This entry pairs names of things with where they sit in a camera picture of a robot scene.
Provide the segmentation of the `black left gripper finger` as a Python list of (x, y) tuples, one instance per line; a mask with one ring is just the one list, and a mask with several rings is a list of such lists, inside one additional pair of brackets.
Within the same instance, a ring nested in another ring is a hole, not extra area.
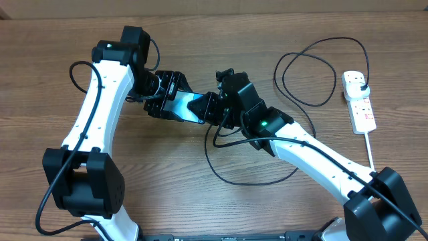
[(182, 72), (175, 72), (175, 74), (177, 75), (178, 89), (184, 92), (192, 92), (192, 89), (189, 86), (189, 83), (187, 82), (185, 75)]
[(179, 121), (184, 122), (185, 120), (181, 118), (177, 113), (171, 111), (171, 110), (160, 110), (158, 117), (165, 120), (172, 120), (172, 121)]

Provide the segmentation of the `Samsung Galaxy smartphone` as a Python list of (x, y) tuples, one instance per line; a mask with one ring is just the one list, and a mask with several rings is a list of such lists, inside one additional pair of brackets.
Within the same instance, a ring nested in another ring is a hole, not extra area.
[(171, 100), (171, 96), (166, 94), (165, 101), (163, 103), (164, 110), (171, 110), (177, 113), (181, 118), (183, 118), (184, 122), (204, 124), (203, 120), (199, 120), (195, 114), (193, 114), (188, 108), (187, 104), (202, 96), (202, 94), (194, 93), (194, 92), (183, 92), (178, 90), (173, 100)]

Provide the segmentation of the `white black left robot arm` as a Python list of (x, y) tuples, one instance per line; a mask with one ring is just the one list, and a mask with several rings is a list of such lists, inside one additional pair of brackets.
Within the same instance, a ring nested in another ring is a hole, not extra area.
[(126, 26), (117, 42), (100, 41), (92, 50), (92, 79), (68, 136), (47, 149), (42, 163), (46, 198), (91, 224), (102, 240), (142, 240), (140, 226), (124, 208), (124, 178), (112, 160), (112, 142), (127, 101), (141, 102), (150, 116), (197, 122), (187, 105), (196, 99), (180, 72), (146, 68), (152, 39), (141, 27)]

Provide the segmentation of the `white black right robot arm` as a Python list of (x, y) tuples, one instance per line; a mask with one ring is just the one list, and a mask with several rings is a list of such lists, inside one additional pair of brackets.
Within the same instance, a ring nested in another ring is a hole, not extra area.
[(187, 105), (197, 118), (231, 129), (240, 127), (244, 143), (302, 170), (342, 205), (315, 240), (406, 240), (426, 231), (402, 177), (390, 167), (376, 172), (343, 157), (308, 134), (292, 117), (267, 107), (245, 72), (218, 72), (218, 94), (208, 92)]

